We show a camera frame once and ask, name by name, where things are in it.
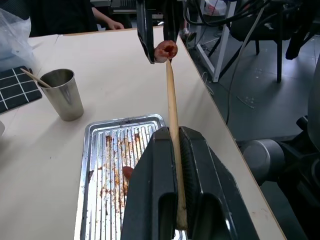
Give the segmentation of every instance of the chopstick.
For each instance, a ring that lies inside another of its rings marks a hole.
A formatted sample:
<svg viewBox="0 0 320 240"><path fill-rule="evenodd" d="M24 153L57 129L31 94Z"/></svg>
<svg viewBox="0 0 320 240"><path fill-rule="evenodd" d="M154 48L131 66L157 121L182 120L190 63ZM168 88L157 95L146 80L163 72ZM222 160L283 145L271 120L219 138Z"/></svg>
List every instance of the chopstick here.
<svg viewBox="0 0 320 240"><path fill-rule="evenodd" d="M186 196L184 186L184 176L182 171L182 161L180 152L180 139L179 139L179 125L178 125L178 113L176 102L176 91L174 73L172 70L171 62L166 61L166 86L168 95L168 108L169 108L169 124L170 124L170 136L173 144L175 170L178 184L178 208L176 215L176 228L178 230L187 230L187 208L186 208Z"/></svg>
<svg viewBox="0 0 320 240"><path fill-rule="evenodd" d="M32 73L28 72L27 70L24 70L23 68L20 68L20 70L22 72L24 72L25 74L27 74L30 78L32 78L36 82L38 82L38 83L42 84L43 86L45 86L46 88L51 88L51 86L49 84L47 84L44 81L42 81L41 79L37 78L35 75L33 75Z"/></svg>

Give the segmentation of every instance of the metal tray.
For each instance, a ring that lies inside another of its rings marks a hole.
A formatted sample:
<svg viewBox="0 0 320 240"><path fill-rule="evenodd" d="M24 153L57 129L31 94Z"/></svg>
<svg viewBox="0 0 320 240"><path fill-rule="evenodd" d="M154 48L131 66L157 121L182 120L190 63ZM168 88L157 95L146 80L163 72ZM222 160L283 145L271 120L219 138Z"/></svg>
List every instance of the metal tray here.
<svg viewBox="0 0 320 240"><path fill-rule="evenodd" d="M128 181L153 132L165 126L160 115L94 122L85 129L74 240L120 240ZM175 231L175 240L186 234Z"/></svg>

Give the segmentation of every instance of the grid pattern mat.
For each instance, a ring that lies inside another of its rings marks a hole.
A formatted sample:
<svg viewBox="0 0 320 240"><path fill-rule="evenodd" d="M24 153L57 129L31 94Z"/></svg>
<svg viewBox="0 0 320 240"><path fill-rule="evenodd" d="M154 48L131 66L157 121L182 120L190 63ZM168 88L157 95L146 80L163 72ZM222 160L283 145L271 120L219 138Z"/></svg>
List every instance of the grid pattern mat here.
<svg viewBox="0 0 320 240"><path fill-rule="evenodd" d="M36 83L17 67L0 72L0 113L42 98Z"/></svg>

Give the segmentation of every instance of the cooked sausage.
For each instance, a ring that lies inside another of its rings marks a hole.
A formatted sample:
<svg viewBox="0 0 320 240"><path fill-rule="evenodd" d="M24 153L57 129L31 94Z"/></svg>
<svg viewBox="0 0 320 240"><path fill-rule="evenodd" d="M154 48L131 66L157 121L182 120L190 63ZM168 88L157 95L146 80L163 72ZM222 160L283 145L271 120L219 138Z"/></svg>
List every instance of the cooked sausage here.
<svg viewBox="0 0 320 240"><path fill-rule="evenodd" d="M125 176L126 179L128 179L128 181L130 181L131 174L132 174L133 171L134 171L134 169L132 167L129 167L129 166L124 166L122 168L123 175Z"/></svg>
<svg viewBox="0 0 320 240"><path fill-rule="evenodd" d="M178 53L178 47L174 41L166 40L154 49L154 60L156 63L165 63L167 59L173 59Z"/></svg>

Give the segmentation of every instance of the metal cup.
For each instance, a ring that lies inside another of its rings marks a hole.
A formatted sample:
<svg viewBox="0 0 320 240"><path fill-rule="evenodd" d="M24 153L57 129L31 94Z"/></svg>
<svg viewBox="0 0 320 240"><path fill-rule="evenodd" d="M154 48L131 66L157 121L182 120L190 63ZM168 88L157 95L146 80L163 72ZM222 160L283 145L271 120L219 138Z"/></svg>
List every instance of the metal cup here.
<svg viewBox="0 0 320 240"><path fill-rule="evenodd" d="M73 121L84 114L73 71L57 69L46 73L40 79L51 86L48 88L38 83L62 120Z"/></svg>

